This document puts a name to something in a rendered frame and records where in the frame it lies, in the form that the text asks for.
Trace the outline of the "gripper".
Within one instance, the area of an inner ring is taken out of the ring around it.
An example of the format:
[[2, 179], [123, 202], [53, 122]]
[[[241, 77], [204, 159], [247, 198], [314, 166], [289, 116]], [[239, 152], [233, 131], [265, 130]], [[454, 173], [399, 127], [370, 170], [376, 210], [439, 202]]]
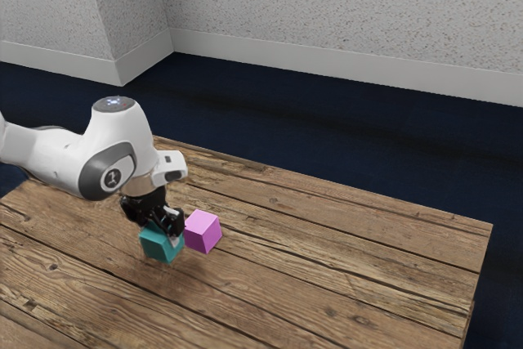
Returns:
[[138, 226], [152, 220], [176, 247], [185, 230], [185, 214], [181, 208], [166, 205], [166, 187], [160, 186], [146, 195], [122, 195], [119, 203], [127, 219]]

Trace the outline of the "teal block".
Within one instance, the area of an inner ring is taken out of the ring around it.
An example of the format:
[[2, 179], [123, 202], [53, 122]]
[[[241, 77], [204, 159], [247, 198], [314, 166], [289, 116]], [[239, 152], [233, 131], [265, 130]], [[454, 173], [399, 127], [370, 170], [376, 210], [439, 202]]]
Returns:
[[153, 221], [141, 230], [138, 239], [147, 257], [166, 264], [185, 246], [184, 235], [168, 237]]

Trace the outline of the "pink block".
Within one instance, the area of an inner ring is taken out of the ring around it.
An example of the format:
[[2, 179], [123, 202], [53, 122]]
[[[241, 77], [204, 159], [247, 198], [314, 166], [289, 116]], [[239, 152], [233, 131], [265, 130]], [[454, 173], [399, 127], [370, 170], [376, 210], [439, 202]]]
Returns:
[[185, 224], [186, 247], [200, 253], [209, 254], [222, 237], [219, 218], [215, 214], [195, 209]]

